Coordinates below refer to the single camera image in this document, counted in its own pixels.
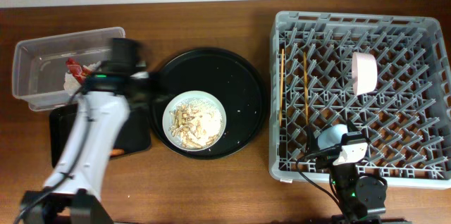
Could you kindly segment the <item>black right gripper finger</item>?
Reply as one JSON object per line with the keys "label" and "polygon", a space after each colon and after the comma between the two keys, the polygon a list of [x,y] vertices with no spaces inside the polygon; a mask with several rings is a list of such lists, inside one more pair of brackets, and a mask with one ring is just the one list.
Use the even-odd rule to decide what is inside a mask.
{"label": "black right gripper finger", "polygon": [[351,120],[346,121],[346,126],[348,132],[353,133],[354,135],[358,135],[363,139],[368,139],[368,137],[361,130],[359,130]]}
{"label": "black right gripper finger", "polygon": [[306,144],[306,151],[304,155],[304,159],[306,161],[315,161],[317,162],[317,159],[319,157],[319,154],[321,153],[321,150],[318,145],[318,139],[314,136],[314,130],[312,126],[307,126],[307,144]]}

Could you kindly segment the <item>light blue cup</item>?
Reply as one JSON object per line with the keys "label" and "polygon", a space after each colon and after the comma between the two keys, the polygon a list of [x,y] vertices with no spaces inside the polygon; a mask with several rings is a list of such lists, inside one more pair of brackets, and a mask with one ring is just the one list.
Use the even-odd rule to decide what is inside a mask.
{"label": "light blue cup", "polygon": [[342,136],[347,133],[347,126],[344,124],[337,124],[324,130],[317,138],[319,149],[326,149],[340,144]]}

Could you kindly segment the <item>white plate with food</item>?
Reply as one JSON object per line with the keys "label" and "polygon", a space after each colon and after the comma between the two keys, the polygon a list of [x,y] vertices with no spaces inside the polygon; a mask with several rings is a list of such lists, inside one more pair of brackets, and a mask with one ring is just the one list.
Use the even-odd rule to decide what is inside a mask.
{"label": "white plate with food", "polygon": [[212,94],[188,91],[171,99],[161,119],[163,133],[176,149],[199,152],[215,145],[226,129],[226,110]]}

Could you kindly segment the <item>red snack wrapper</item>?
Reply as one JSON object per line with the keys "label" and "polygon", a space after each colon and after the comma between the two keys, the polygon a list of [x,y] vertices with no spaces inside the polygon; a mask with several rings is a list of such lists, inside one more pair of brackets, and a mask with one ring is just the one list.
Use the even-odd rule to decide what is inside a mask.
{"label": "red snack wrapper", "polygon": [[92,70],[90,70],[86,66],[82,66],[77,61],[72,58],[68,58],[66,61],[66,67],[69,70],[69,73],[77,80],[79,84],[83,84],[85,79],[92,74]]}

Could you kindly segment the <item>pink bowl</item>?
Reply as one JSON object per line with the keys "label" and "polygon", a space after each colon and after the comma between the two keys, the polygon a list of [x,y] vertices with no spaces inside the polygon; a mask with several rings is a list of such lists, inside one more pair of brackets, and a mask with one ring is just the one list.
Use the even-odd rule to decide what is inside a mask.
{"label": "pink bowl", "polygon": [[372,54],[354,52],[352,55],[352,89],[355,96],[375,90],[378,68]]}

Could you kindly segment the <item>wooden chopstick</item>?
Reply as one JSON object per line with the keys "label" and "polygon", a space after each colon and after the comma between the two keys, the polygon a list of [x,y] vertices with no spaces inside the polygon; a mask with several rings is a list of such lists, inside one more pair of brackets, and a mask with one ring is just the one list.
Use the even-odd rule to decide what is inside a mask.
{"label": "wooden chopstick", "polygon": [[281,50],[280,55],[280,84],[279,84],[279,127],[282,127],[283,122],[283,88],[284,88],[284,72],[285,72],[285,50]]}
{"label": "wooden chopstick", "polygon": [[308,75],[307,75],[307,55],[303,52],[303,72],[304,72],[304,111],[306,125],[309,124],[309,100],[308,100]]}

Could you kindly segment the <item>white napkin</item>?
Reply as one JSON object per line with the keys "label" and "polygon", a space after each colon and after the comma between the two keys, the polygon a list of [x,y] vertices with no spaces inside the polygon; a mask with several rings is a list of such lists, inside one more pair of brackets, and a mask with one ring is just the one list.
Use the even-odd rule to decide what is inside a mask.
{"label": "white napkin", "polygon": [[[100,64],[101,61],[98,61],[96,63],[91,63],[88,66],[83,66],[83,68],[93,71],[97,67],[99,67]],[[75,93],[76,90],[80,88],[80,83],[73,77],[71,73],[66,73],[63,88],[68,95],[72,95]]]}

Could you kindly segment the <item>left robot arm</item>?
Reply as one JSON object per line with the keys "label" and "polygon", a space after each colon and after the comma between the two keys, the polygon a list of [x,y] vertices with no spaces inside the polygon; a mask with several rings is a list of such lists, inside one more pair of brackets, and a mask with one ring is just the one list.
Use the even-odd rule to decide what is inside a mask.
{"label": "left robot arm", "polygon": [[78,111],[60,159],[42,190],[24,194],[15,223],[112,223],[100,192],[116,138],[132,108],[172,95],[155,73],[138,70],[139,42],[113,38],[110,47],[73,95]]}

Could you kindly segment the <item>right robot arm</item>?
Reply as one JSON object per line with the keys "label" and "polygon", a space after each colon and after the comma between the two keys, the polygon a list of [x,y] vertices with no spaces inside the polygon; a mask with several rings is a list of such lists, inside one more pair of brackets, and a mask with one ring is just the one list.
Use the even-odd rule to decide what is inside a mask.
{"label": "right robot arm", "polygon": [[307,127],[305,155],[298,162],[313,160],[315,168],[329,172],[326,194],[341,211],[331,223],[383,223],[388,182],[370,174],[360,174],[357,164],[366,158],[370,140],[352,121],[334,125],[318,136]]}

